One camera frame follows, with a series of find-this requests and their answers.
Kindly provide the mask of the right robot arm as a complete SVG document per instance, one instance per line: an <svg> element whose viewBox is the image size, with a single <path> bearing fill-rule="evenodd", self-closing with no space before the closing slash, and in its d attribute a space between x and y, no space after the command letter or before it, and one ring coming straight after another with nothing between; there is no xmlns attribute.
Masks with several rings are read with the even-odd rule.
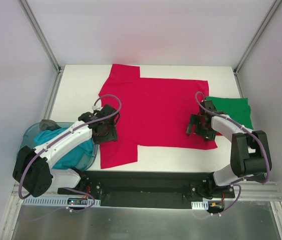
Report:
<svg viewBox="0 0 282 240"><path fill-rule="evenodd" d="M239 124L225 112L217 111L210 100L199 101L198 105L199 112L191 115L186 134L194 133L211 142L220 133L231 143L230 163L208 178L207 194L218 197L223 193L224 186L242 180L267 182L271 159L266 133Z"/></svg>

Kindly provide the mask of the magenta t shirt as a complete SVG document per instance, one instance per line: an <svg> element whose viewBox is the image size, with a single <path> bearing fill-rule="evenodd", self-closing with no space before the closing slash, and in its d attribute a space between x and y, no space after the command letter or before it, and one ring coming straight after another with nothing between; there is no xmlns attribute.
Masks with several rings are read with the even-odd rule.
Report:
<svg viewBox="0 0 282 240"><path fill-rule="evenodd" d="M103 106L117 108L117 100L122 103L116 125L118 140L100 145L100 167L136 162L138 146L215 149L215 141L186 134L191 114L199 111L197 92L208 95L208 82L143 78L138 66L113 64L99 96Z"/></svg>

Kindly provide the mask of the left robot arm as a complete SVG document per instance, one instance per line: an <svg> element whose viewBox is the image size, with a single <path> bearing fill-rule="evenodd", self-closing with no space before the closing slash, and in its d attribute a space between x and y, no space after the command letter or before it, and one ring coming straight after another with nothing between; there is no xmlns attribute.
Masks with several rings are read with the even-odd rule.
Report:
<svg viewBox="0 0 282 240"><path fill-rule="evenodd" d="M96 144L116 141L116 123L119 111L106 104L100 110L86 112L79 116L69 128L46 143L30 148L21 148L17 155L13 178L19 183L21 199L39 197L45 192L69 188L80 195L86 190L83 175L76 167L55 169L55 164L78 145L92 140Z"/></svg>

